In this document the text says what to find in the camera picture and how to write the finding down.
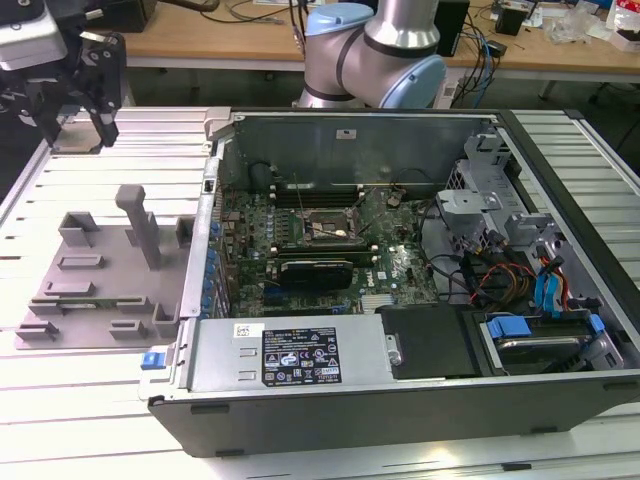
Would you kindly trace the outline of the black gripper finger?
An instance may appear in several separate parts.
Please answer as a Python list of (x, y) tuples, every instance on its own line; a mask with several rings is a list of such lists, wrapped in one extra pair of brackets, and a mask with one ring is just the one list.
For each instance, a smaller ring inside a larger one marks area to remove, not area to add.
[(126, 42), (118, 33), (83, 32), (81, 38), (81, 105), (102, 145), (111, 147), (119, 135), (115, 117), (124, 100)]
[(58, 113), (61, 103), (47, 96), (50, 81), (1, 80), (1, 106), (25, 124), (37, 128), (49, 147), (54, 147), (61, 132)]

